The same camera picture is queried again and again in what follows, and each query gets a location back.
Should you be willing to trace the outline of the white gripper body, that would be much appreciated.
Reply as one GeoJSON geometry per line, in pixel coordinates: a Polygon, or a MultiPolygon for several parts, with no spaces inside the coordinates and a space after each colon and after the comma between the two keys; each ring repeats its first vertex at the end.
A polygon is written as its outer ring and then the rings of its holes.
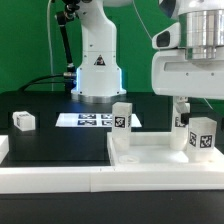
{"type": "Polygon", "coordinates": [[[224,46],[209,47],[214,58],[188,59],[180,46],[181,25],[153,37],[152,88],[157,95],[224,99],[224,46]]]}

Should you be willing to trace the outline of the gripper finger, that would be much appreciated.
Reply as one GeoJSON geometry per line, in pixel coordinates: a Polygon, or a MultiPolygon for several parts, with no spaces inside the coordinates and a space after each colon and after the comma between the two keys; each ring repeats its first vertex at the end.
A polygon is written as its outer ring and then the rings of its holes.
{"type": "Polygon", "coordinates": [[[188,124],[190,118],[190,109],[188,107],[188,98],[183,96],[174,96],[173,105],[178,113],[180,122],[188,124]]]}

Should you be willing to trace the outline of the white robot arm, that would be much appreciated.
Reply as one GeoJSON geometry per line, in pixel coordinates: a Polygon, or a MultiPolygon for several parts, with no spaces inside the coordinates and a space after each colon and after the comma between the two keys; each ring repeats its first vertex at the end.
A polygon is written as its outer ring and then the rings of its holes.
{"type": "MultiPolygon", "coordinates": [[[[116,26],[106,7],[134,0],[63,0],[65,17],[82,27],[82,63],[72,94],[86,101],[105,101],[125,92],[116,63],[116,26]]],[[[224,0],[158,0],[175,21],[152,38],[152,88],[173,98],[180,121],[187,124],[191,98],[224,99],[224,0]]]]}

